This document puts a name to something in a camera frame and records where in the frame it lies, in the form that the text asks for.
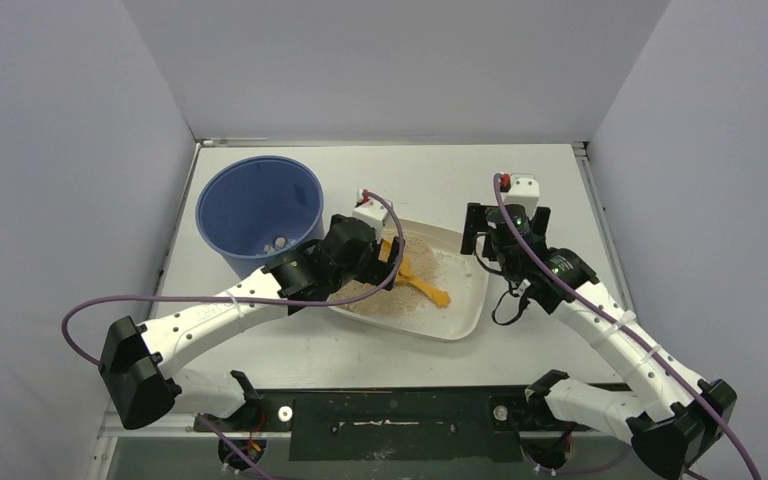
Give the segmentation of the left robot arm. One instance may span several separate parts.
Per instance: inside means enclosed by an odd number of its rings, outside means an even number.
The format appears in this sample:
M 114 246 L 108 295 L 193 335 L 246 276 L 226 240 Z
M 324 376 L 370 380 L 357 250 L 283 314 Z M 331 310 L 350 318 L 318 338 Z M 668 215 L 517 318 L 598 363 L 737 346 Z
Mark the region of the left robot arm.
M 395 235 L 382 247 L 374 227 L 336 215 L 323 239 L 272 258 L 206 303 L 141 323 L 129 316 L 113 322 L 98 370 L 122 426 L 136 430 L 182 412 L 226 419 L 260 402 L 243 372 L 202 372 L 190 363 L 250 328 L 326 302 L 352 281 L 391 289 L 404 241 Z

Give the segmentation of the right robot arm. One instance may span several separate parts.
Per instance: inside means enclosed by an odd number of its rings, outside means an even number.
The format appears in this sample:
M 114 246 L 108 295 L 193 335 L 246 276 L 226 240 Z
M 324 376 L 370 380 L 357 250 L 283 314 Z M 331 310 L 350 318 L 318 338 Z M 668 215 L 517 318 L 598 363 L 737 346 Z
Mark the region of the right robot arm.
M 679 479 L 723 436 L 737 394 L 663 350 L 575 252 L 547 246 L 550 214 L 547 207 L 529 215 L 517 204 L 470 203 L 461 252 L 497 263 L 493 274 L 505 279 L 521 310 L 535 303 L 577 333 L 627 388 L 609 391 L 551 370 L 525 389 L 529 413 L 611 434 L 654 474 Z

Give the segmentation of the blue plastic bucket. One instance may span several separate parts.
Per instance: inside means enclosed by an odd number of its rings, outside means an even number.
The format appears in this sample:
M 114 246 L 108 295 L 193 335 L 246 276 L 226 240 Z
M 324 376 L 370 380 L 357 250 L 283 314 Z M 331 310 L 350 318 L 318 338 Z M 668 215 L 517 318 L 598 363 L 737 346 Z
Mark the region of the blue plastic bucket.
M 195 220 L 202 239 L 241 278 L 298 244 L 321 239 L 324 193 L 307 166 L 256 156 L 217 173 L 201 191 Z

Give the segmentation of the yellow slotted litter scoop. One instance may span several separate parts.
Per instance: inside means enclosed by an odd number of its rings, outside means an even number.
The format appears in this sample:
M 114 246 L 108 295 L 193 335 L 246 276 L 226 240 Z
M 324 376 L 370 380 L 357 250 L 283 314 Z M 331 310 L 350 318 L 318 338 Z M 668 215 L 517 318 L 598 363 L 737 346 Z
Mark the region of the yellow slotted litter scoop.
M 450 294 L 434 285 L 439 261 L 431 247 L 424 240 L 406 237 L 402 255 L 396 284 L 414 288 L 437 308 L 448 307 Z

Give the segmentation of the white plastic litter tray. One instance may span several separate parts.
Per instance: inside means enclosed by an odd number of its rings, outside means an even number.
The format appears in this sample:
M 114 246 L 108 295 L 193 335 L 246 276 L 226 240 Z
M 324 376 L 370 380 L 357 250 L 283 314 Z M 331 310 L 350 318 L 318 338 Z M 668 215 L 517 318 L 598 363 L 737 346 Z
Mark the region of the white plastic litter tray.
M 406 236 L 424 240 L 437 255 L 440 267 L 435 285 L 451 296 L 446 308 L 425 304 L 403 317 L 368 317 L 343 310 L 338 314 L 376 327 L 439 341 L 457 341 L 475 329 L 485 302 L 489 274 L 471 256 L 460 254 L 461 234 L 441 227 L 404 220 Z

